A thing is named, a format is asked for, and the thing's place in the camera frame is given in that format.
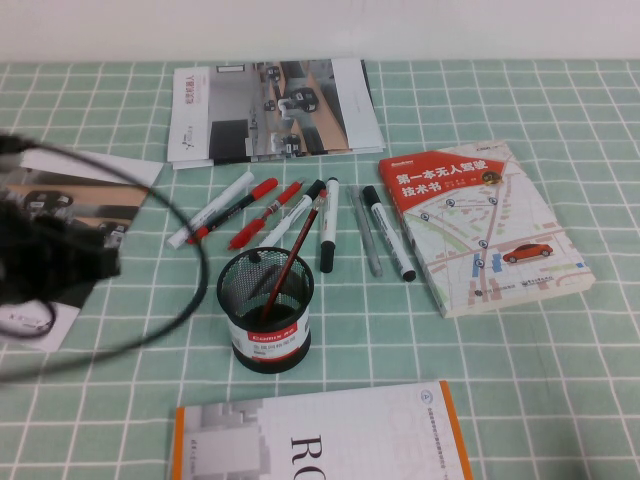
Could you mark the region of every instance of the book cover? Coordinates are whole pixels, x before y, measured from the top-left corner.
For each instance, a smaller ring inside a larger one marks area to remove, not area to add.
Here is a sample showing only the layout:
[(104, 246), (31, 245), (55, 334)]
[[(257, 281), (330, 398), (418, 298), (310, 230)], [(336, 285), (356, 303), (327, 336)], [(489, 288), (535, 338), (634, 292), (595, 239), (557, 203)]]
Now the book cover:
[(595, 282), (505, 142), (389, 158), (378, 168), (444, 317)]
[(447, 382), (182, 407), (173, 480), (471, 480)]
[[(84, 155), (128, 173), (143, 185), (153, 185), (162, 168), (157, 162)], [(53, 153), (28, 150), (12, 160), (8, 170), (0, 172), (0, 199), (17, 204), (31, 218), (52, 215), (69, 225), (97, 228), (105, 234), (105, 247), (120, 247), (147, 195), (119, 177)], [(0, 335), (0, 341), (57, 351), (93, 287), (94, 282), (81, 283), (52, 299), (57, 315), (47, 335), (21, 340)], [(40, 302), (0, 306), (0, 324), (5, 328), (32, 333), (50, 322), (51, 315)]]
[(355, 59), (239, 63), (174, 72), (174, 168), (381, 151)]

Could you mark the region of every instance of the red marker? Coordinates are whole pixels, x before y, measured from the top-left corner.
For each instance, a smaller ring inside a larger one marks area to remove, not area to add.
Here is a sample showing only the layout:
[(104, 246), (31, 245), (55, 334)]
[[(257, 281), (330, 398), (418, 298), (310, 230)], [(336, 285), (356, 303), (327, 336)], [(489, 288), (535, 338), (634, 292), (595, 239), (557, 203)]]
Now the red marker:
[(246, 227), (244, 227), (240, 233), (238, 233), (231, 242), (229, 243), (229, 250), (235, 250), (238, 248), (244, 247), (247, 243), (251, 241), (256, 233), (258, 233), (264, 226), (266, 225), (266, 220), (269, 215), (277, 212), (280, 207), (282, 207), (285, 203), (291, 200), (304, 184), (304, 179), (296, 180), (294, 183), (289, 185), (289, 187), (282, 192), (276, 201), (273, 202), (269, 207), (264, 211), (264, 213), (258, 217), (254, 218)]
[(206, 223), (196, 231), (195, 239), (190, 238), (187, 241), (189, 243), (195, 243), (196, 240), (203, 239), (204, 237), (209, 235), (210, 232), (220, 227), (220, 225), (225, 223), (231, 217), (241, 212), (245, 207), (248, 207), (253, 202), (260, 199), (261, 197), (269, 193), (271, 190), (273, 190), (277, 186), (278, 186), (277, 178), (269, 178), (268, 180), (265, 180), (256, 188), (251, 190), (251, 193), (249, 193), (249, 195), (238, 200), (236, 203), (234, 203), (229, 208), (227, 208), (224, 212), (220, 213), (220, 215), (216, 215), (213, 218), (207, 220)]

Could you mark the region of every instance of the white pen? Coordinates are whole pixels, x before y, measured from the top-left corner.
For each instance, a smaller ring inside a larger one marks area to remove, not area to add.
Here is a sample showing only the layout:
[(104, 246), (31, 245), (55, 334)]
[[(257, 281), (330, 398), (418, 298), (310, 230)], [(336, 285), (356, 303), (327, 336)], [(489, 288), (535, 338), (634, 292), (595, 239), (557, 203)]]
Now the white pen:
[(325, 189), (325, 184), (322, 180), (316, 180), (313, 185), (309, 187), (302, 198), (298, 200), (298, 203), (291, 209), (289, 214), (280, 220), (280, 223), (269, 232), (269, 235), (260, 242), (258, 247), (273, 247), (278, 240), (286, 233), (287, 230), (293, 225), (300, 215), (313, 203), (318, 194)]
[(327, 200), (322, 217), (320, 234), (320, 271), (330, 273), (333, 270), (333, 255), (336, 250), (336, 227), (338, 225), (338, 190), (340, 183), (335, 177), (327, 180)]
[[(251, 182), (253, 182), (254, 176), (251, 172), (245, 172), (242, 174), (238, 180), (229, 185), (220, 195), (214, 198), (206, 207), (204, 207), (198, 214), (193, 217), (189, 224), (193, 230), (198, 230), (202, 227), (207, 219), (211, 217), (214, 213), (222, 210), (224, 206), (229, 203), (233, 197), (241, 193), (245, 188), (249, 186)], [(167, 243), (171, 245), (173, 248), (178, 248), (189, 238), (189, 232), (185, 227), (182, 227), (176, 233), (171, 235), (171, 238), (167, 240)]]
[(393, 259), (400, 269), (402, 278), (406, 282), (413, 282), (416, 279), (416, 271), (411, 266), (407, 252), (404, 251), (402, 242), (398, 238), (398, 235), (396, 235), (396, 232), (391, 228), (387, 213), (384, 211), (384, 208), (380, 203), (378, 192), (376, 192), (373, 185), (369, 185), (368, 187), (364, 187), (362, 195), (364, 196), (364, 200), (367, 202), (367, 205), (371, 208), (371, 213), (373, 213), (373, 216), (378, 222), (380, 230), (382, 230), (382, 233), (384, 234), (387, 245), (389, 245), (389, 248), (391, 249)]

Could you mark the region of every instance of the black marker cap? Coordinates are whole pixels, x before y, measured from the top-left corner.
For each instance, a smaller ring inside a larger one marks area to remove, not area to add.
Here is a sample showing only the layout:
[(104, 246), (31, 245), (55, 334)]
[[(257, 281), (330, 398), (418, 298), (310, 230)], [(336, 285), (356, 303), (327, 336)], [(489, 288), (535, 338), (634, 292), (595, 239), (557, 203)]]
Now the black marker cap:
[(376, 203), (380, 203), (380, 197), (378, 196), (378, 192), (373, 185), (369, 185), (368, 187), (364, 187), (362, 189), (362, 196), (364, 197), (364, 201), (367, 202), (369, 207), (373, 207)]
[(402, 276), (402, 279), (405, 282), (413, 282), (416, 279), (416, 271), (415, 270), (409, 270), (408, 272), (404, 272), (404, 275)]
[(322, 273), (331, 273), (333, 270), (333, 255), (336, 251), (336, 244), (324, 241), (320, 244), (320, 271)]
[(325, 188), (327, 188), (327, 186), (324, 184), (322, 180), (316, 180), (309, 187), (309, 190), (307, 190), (304, 194), (307, 195), (308, 197), (311, 197), (311, 200), (315, 200), (316, 197), (320, 194), (320, 192)]

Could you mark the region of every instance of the pen holder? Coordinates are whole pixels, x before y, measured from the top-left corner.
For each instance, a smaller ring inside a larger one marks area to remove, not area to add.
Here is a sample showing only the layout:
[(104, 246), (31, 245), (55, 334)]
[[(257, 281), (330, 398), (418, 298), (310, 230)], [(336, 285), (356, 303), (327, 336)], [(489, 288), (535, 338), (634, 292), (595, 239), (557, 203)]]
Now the pen holder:
[(228, 317), (233, 353), (255, 372), (289, 370), (311, 345), (313, 275), (300, 257), (295, 258), (269, 317), (260, 321), (288, 256), (282, 248), (253, 248), (234, 257), (218, 279), (218, 302)]

